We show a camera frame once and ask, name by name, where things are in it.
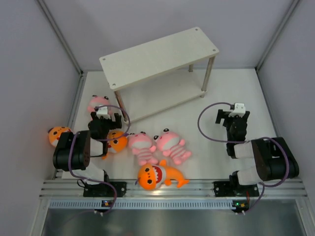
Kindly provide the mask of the pink plush toy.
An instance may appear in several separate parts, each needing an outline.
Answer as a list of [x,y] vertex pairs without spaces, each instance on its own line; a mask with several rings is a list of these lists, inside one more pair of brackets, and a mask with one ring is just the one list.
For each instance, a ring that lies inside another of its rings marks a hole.
[[157,147],[153,144],[152,139],[144,132],[129,133],[128,147],[132,154],[136,156],[139,166],[146,164],[157,164],[158,160],[153,156]]
[[92,99],[90,100],[87,111],[89,113],[95,111],[95,107],[101,106],[101,105],[110,105],[109,98],[107,96],[97,96],[93,95]]
[[153,140],[163,156],[170,157],[175,165],[181,165],[192,155],[185,147],[186,141],[168,128],[163,129],[160,135],[155,135]]

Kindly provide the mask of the orange shark plush middle left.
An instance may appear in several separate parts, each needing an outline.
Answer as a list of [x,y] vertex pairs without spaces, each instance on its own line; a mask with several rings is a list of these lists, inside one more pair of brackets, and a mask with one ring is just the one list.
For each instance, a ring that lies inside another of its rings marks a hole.
[[121,130],[112,130],[111,132],[109,132],[107,138],[114,140],[108,141],[107,154],[102,157],[103,160],[111,154],[117,154],[121,152],[127,146],[127,137],[122,136],[121,138],[119,138],[123,134],[124,132]]

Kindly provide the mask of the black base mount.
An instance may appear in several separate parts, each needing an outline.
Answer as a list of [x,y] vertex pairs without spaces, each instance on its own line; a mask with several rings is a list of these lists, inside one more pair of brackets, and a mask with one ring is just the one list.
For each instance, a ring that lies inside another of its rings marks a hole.
[[[123,197],[126,194],[126,182],[114,181],[110,182],[117,192],[117,197]],[[84,184],[84,197],[114,197],[115,192],[112,187],[103,184]]]
[[258,197],[257,185],[238,185],[230,181],[215,181],[214,193],[216,197]]

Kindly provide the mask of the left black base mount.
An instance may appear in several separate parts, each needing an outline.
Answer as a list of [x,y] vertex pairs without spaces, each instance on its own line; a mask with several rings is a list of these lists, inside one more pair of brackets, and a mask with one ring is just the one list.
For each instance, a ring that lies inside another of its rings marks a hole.
[[[126,194],[126,182],[114,181],[110,182],[117,192],[117,197],[123,197]],[[84,197],[114,197],[115,192],[112,187],[103,184],[84,184]]]

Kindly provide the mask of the white two-tier shelf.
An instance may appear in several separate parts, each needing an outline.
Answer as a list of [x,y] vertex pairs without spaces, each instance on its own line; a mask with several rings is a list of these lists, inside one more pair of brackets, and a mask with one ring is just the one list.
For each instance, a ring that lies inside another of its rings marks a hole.
[[218,48],[194,27],[99,61],[124,121],[138,121],[204,97]]

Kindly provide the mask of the orange shark plush front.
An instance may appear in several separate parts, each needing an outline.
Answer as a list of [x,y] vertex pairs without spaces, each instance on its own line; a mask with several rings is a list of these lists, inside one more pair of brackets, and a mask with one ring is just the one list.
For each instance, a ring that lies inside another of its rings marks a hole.
[[148,163],[143,165],[138,172],[135,184],[151,191],[160,188],[162,184],[170,186],[173,180],[177,182],[177,188],[189,183],[189,179],[186,179],[182,172],[168,166],[166,160],[161,160],[159,164]]

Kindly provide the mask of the orange shark plush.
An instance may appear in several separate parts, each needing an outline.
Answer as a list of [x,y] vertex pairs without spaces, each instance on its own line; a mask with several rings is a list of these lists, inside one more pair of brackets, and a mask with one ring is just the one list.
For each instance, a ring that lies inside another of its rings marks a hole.
[[117,154],[121,152],[127,146],[127,137],[122,136],[121,138],[119,138],[123,134],[124,132],[121,130],[112,130],[111,132],[109,132],[107,138],[114,140],[108,141],[107,154],[102,157],[103,160],[111,154]]
[[160,188],[162,184],[170,186],[173,180],[177,182],[177,188],[189,183],[189,179],[186,179],[182,172],[168,166],[166,160],[161,160],[159,164],[148,163],[143,165],[138,172],[135,184],[151,191]]
[[60,136],[64,132],[71,132],[71,129],[65,126],[56,126],[48,131],[49,142],[53,147],[57,146]]

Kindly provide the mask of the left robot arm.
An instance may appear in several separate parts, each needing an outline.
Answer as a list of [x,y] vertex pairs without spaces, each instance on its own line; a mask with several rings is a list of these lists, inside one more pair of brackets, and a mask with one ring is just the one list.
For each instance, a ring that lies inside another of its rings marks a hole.
[[73,177],[94,185],[95,192],[107,196],[111,191],[109,176],[105,170],[90,163],[91,158],[106,157],[112,145],[123,138],[117,134],[122,128],[121,115],[97,115],[91,113],[92,120],[88,129],[73,133],[64,131],[60,135],[54,154],[53,165],[56,169],[69,172]]

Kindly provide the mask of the orange shark plush far left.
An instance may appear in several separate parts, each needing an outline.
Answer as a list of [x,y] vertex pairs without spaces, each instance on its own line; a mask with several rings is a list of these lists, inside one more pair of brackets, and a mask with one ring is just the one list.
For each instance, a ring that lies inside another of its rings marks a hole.
[[48,131],[49,142],[53,147],[57,146],[60,136],[64,132],[71,132],[71,129],[65,126],[56,126]]

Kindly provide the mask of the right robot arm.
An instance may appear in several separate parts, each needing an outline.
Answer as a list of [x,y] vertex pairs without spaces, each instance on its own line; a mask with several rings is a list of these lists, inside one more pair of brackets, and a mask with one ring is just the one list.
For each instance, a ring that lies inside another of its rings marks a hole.
[[254,166],[229,176],[230,191],[242,195],[248,187],[260,182],[299,176],[299,165],[282,137],[246,141],[249,111],[244,115],[218,110],[216,123],[226,128],[226,151],[233,159],[254,160]]

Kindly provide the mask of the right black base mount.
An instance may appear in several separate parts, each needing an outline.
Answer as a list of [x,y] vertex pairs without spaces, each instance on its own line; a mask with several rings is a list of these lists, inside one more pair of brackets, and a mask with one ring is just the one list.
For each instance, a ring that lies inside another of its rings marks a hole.
[[257,185],[238,185],[230,181],[215,181],[214,193],[216,197],[258,197]]

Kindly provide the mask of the aluminium front rail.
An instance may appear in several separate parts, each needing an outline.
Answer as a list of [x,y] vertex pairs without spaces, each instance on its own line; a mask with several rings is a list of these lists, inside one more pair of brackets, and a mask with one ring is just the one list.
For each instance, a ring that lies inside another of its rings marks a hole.
[[[214,179],[193,179],[189,184],[178,189],[176,184],[162,185],[157,190],[146,191],[135,185],[134,179],[125,179],[125,198],[214,198]],[[46,180],[41,188],[40,198],[79,198],[83,197],[83,188],[74,179]],[[267,199],[296,199],[307,197],[302,180],[289,179],[278,187],[265,188],[263,197]]]

